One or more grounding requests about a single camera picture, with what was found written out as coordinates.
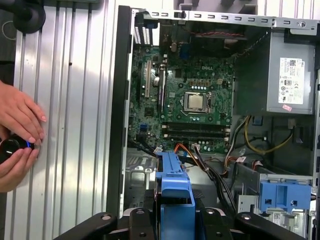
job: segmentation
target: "blue plastic bracket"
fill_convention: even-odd
[[[161,181],[163,198],[186,199],[183,204],[162,204],[161,240],[194,240],[196,234],[196,204],[190,179],[181,168],[178,156],[173,152],[158,152],[162,157],[162,172],[155,177]]]
[[[281,208],[288,213],[293,209],[308,210],[310,201],[310,185],[300,185],[296,181],[260,183],[259,208],[262,212],[268,208]]]

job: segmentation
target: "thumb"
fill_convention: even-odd
[[[0,139],[3,141],[9,137],[9,130],[0,125]]]

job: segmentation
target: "motherboard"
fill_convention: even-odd
[[[133,52],[129,139],[165,151],[181,143],[201,153],[227,152],[233,82],[231,58],[140,46]]]

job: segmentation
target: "ribbed metal panel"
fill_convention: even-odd
[[[51,240],[106,209],[115,1],[46,6],[17,34],[14,85],[48,122],[37,163],[8,194],[6,240]]]
[[[258,15],[320,20],[320,1],[258,0]]]

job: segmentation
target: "cpu socket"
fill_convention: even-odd
[[[208,114],[211,111],[211,92],[185,92],[183,97],[184,114]]]

